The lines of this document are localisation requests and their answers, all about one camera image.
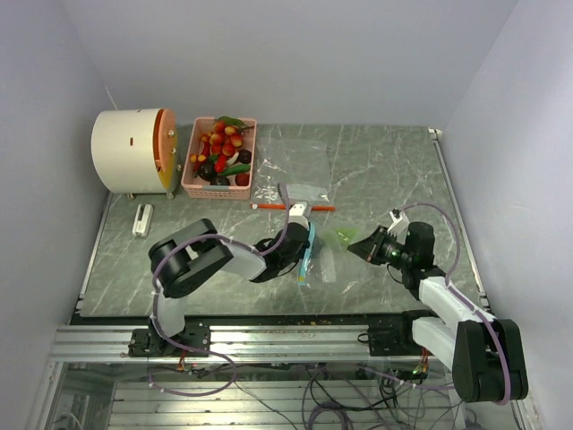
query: gray marble surface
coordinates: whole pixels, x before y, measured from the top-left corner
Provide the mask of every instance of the gray marble surface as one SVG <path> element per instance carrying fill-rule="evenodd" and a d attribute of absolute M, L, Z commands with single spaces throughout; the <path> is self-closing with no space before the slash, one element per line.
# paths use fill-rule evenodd
<path fill-rule="evenodd" d="M 180 154 L 186 152 L 190 126 L 179 127 Z M 366 125 L 260 125 L 257 144 L 305 139 L 327 144 L 331 173 L 328 196 L 337 210 L 313 212 L 321 234 L 337 228 L 374 229 L 389 225 L 388 211 L 407 202 L 434 202 L 452 216 L 454 210 L 436 151 L 422 127 Z M 261 157 L 256 168 L 261 167 Z M 255 178 L 254 187 L 262 186 Z M 150 233 L 132 236 L 139 203 L 154 206 Z M 436 234 L 436 263 L 451 264 L 455 246 L 442 217 L 432 209 L 414 208 L 411 220 L 431 223 Z M 84 316 L 145 315 L 151 309 L 151 275 L 147 252 L 151 245 L 199 218 L 211 219 L 219 232 L 249 244 L 273 237 L 282 228 L 280 211 L 254 211 L 247 201 L 190 199 L 178 190 L 165 195 L 140 195 L 129 202 L 114 195 L 90 274 Z M 189 314 L 363 314 L 400 312 L 423 307 L 383 267 L 375 267 L 344 251 L 334 253 L 336 281 L 325 283 L 317 271 L 309 287 L 299 287 L 296 273 L 253 284 L 220 272 L 189 297 Z M 463 247 L 452 277 L 473 301 L 477 286 Z"/>

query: pink basket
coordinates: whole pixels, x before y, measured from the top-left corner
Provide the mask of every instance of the pink basket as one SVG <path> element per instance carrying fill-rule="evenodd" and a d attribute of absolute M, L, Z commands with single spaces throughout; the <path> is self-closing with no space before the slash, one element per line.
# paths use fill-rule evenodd
<path fill-rule="evenodd" d="M 249 200 L 251 197 L 252 185 L 252 167 L 254 165 L 254 147 L 257 136 L 257 121 L 252 118 L 240 118 L 245 124 L 253 128 L 243 134 L 243 146 L 241 149 L 249 150 L 252 153 L 251 170 L 249 172 L 249 184 L 247 186 L 237 185 L 210 185 L 200 177 L 193 177 L 193 166 L 189 161 L 191 154 L 201 154 L 202 143 L 199 137 L 203 133 L 210 132 L 215 122 L 214 116 L 200 116 L 195 119 L 191 140 L 189 141 L 189 150 L 185 158 L 185 167 L 181 186 L 189 194 L 189 197 L 197 199 L 227 199 L 227 200 Z M 235 183 L 235 176 L 229 176 L 231 184 Z"/>

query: white wall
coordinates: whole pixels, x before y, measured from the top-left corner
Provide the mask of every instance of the white wall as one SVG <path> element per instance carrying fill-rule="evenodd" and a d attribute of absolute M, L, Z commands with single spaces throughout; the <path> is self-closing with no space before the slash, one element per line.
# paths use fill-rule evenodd
<path fill-rule="evenodd" d="M 0 4 L 0 417 L 25 427 L 72 314 L 105 189 L 90 158 L 102 81 L 56 0 Z"/>
<path fill-rule="evenodd" d="M 444 131 L 483 283 L 520 326 L 547 429 L 571 428 L 573 3 L 521 1 Z"/>
<path fill-rule="evenodd" d="M 516 0 L 64 0 L 120 108 L 443 127 Z"/>

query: fake vegetable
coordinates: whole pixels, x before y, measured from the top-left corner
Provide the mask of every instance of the fake vegetable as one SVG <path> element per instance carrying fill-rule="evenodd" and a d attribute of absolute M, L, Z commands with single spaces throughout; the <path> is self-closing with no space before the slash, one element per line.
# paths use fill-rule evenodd
<path fill-rule="evenodd" d="M 239 163 L 249 164 L 252 159 L 252 152 L 249 150 L 240 150 L 239 151 Z"/>
<path fill-rule="evenodd" d="M 237 134 L 239 133 L 239 131 L 237 130 L 237 128 L 234 125 L 228 125 L 227 127 L 225 127 L 225 134 L 227 136 L 232 136 L 233 134 Z"/>
<path fill-rule="evenodd" d="M 211 145 L 211 155 L 219 155 L 221 153 L 221 145 Z"/>
<path fill-rule="evenodd" d="M 210 182 L 211 185 L 231 185 L 231 181 L 229 181 L 226 177 L 224 176 L 215 176 L 213 179 L 211 179 Z"/>
<path fill-rule="evenodd" d="M 247 173 L 250 171 L 251 171 L 250 164 L 236 164 L 234 166 L 231 166 L 230 168 L 225 169 L 222 173 L 219 172 L 219 174 L 221 176 L 231 176 L 231 175 L 237 175 L 239 173 Z"/>
<path fill-rule="evenodd" d="M 230 116 L 221 116 L 215 120 L 216 122 L 222 121 L 225 125 L 234 125 L 236 128 L 245 128 L 247 124 L 238 118 L 232 118 Z"/>
<path fill-rule="evenodd" d="M 251 181 L 251 176 L 248 173 L 239 173 L 235 176 L 235 184 L 237 186 L 247 186 Z"/>
<path fill-rule="evenodd" d="M 227 160 L 227 167 L 230 168 L 231 166 L 233 166 L 238 158 L 239 158 L 239 153 L 236 152 L 233 157 Z"/>
<path fill-rule="evenodd" d="M 224 130 L 225 130 L 225 123 L 223 121 L 217 121 L 213 125 L 213 131 L 215 133 L 223 133 Z"/>
<path fill-rule="evenodd" d="M 227 166 L 227 160 L 228 156 L 225 154 L 220 154 L 218 156 L 217 162 L 215 163 L 215 171 L 217 173 L 222 173 L 223 170 L 225 170 L 225 167 Z"/>
<path fill-rule="evenodd" d="M 225 140 L 225 135 L 223 133 L 214 133 L 209 138 L 209 143 L 211 145 L 222 145 Z"/>
<path fill-rule="evenodd" d="M 213 163 L 210 161 L 205 161 L 199 166 L 199 169 L 197 169 L 197 174 L 203 181 L 209 182 L 217 175 L 217 172 L 213 167 Z"/>

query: white device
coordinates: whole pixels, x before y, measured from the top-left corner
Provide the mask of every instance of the white device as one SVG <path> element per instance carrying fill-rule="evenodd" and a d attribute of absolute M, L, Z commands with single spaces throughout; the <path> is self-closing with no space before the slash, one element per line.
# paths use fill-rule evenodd
<path fill-rule="evenodd" d="M 151 215 L 153 206 L 150 204 L 138 204 L 133 222 L 132 234 L 135 237 L 145 237 L 150 232 Z"/>
<path fill-rule="evenodd" d="M 101 112 L 91 133 L 91 157 L 112 193 L 171 193 L 178 182 L 175 113 L 169 109 Z"/>
<path fill-rule="evenodd" d="M 459 290 L 450 282 L 450 288 Z M 429 306 L 438 317 L 427 316 L 412 322 L 412 339 L 415 343 L 432 352 L 449 370 L 452 370 L 456 331 L 462 321 L 482 320 L 470 311 L 451 291 L 446 288 L 442 276 L 422 279 L 420 282 L 420 301 Z M 495 317 L 480 309 L 487 321 L 492 323 Z"/>

